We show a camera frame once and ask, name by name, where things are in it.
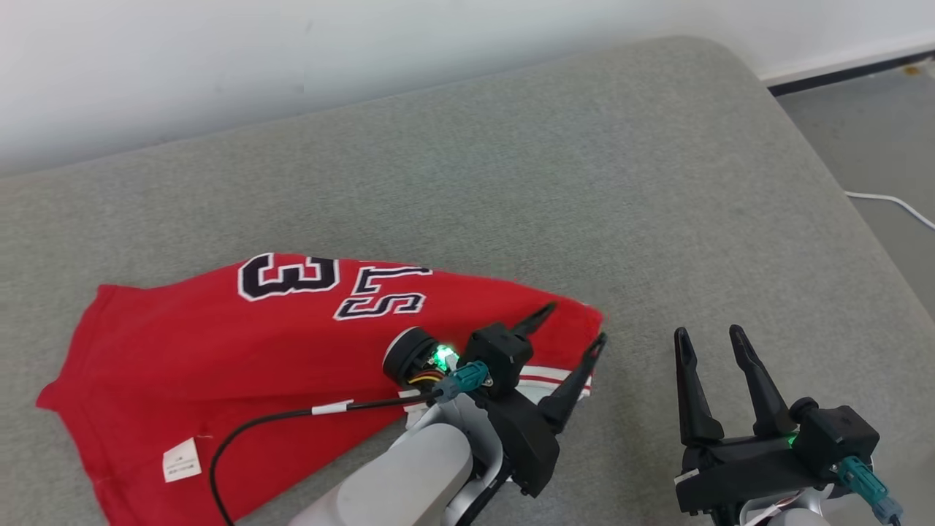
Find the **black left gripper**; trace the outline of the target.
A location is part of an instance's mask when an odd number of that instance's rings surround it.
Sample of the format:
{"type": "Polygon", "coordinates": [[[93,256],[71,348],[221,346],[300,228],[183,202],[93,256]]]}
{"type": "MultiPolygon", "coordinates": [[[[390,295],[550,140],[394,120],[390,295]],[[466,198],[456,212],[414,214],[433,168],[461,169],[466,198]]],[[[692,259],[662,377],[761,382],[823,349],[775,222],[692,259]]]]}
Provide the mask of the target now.
{"type": "MultiPolygon", "coordinates": [[[[549,302],[525,316],[511,329],[518,340],[536,333],[557,309],[549,302]]],[[[495,436],[500,440],[502,460],[497,477],[508,477],[521,493],[537,498],[551,482],[559,459],[560,446],[554,433],[563,433],[580,400],[587,381],[606,347],[608,337],[602,332],[581,355],[577,367],[550,394],[541,399],[541,410],[520,392],[502,397],[478,396],[478,408],[486,412],[495,436]]]]}

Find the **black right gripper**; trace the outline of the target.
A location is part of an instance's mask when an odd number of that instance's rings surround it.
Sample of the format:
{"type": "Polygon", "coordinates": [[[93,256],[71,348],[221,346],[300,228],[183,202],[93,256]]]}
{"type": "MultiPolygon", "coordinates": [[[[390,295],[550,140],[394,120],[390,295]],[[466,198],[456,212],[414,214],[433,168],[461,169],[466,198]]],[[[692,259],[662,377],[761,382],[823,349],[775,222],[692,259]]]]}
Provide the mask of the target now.
{"type": "Polygon", "coordinates": [[[821,514],[839,493],[838,434],[792,434],[793,420],[767,367],[739,325],[729,327],[744,372],[754,436],[724,438],[697,373],[685,327],[674,333],[680,437],[685,446],[676,500],[687,514],[821,514]]]}

